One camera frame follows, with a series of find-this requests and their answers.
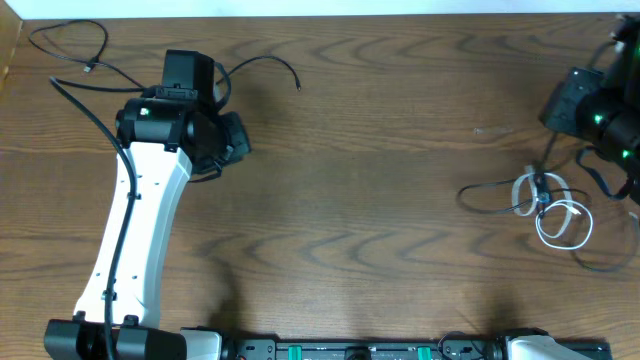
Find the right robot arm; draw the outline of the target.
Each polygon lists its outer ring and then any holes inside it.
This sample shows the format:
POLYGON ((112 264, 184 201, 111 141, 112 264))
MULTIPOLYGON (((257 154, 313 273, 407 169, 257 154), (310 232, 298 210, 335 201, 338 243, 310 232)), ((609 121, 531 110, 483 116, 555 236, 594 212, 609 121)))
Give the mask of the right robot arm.
POLYGON ((539 115, 549 130, 588 145, 575 162, 596 182, 606 197, 639 201, 639 17, 623 15, 611 41, 600 46, 589 65, 572 68, 539 115), (602 175, 583 164, 594 153, 626 173, 613 192, 602 175))

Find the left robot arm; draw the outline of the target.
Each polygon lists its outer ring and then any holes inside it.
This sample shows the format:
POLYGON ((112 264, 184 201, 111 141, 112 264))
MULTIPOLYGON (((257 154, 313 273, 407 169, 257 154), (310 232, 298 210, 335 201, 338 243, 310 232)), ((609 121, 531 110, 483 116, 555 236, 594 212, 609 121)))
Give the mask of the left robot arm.
POLYGON ((53 359, 232 359, 230 339, 205 327, 163 331, 161 288, 176 209, 188 183, 217 179, 250 153, 239 115, 217 91, 222 64, 169 50, 162 82, 135 90, 106 134, 117 183, 99 254, 69 320, 52 320, 53 359))

